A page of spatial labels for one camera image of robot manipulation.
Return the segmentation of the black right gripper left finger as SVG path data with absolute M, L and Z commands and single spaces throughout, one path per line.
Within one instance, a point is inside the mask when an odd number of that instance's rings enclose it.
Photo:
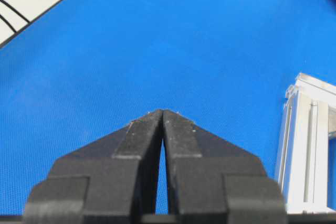
M 132 223 L 155 210 L 162 110 L 58 158 L 31 191 L 24 223 Z

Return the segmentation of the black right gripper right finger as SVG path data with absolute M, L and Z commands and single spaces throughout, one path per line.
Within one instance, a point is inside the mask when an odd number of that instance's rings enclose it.
M 163 129 L 170 211 L 180 223 L 286 223 L 259 157 L 169 110 Z

